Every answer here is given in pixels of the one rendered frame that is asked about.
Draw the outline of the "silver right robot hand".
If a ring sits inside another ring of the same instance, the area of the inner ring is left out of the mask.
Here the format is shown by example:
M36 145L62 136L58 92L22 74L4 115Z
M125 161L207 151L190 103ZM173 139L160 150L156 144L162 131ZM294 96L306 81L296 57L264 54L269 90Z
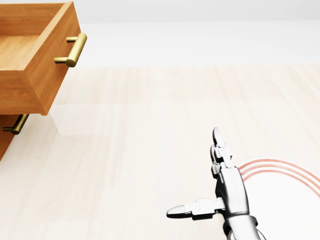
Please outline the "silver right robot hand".
M194 203L175 206L167 211L168 218L202 220L210 219L215 214L221 214L224 218L228 218L250 213L242 175L233 164L230 146L218 127L213 129L212 138L213 145L210 147L211 172L213 178L216 179L216 200L199 198Z

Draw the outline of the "white plate with red rings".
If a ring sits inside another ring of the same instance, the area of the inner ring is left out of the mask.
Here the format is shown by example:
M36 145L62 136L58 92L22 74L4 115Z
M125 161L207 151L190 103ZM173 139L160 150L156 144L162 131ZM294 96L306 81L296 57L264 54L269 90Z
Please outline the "white plate with red rings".
M320 176L281 158L239 164L250 214L266 240L320 240Z

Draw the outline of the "open wooden drawer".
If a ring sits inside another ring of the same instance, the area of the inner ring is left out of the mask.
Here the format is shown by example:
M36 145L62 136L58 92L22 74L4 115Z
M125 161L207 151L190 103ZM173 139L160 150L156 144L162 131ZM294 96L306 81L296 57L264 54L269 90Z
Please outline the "open wooden drawer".
M81 29L72 1L0 3L0 115L47 115Z

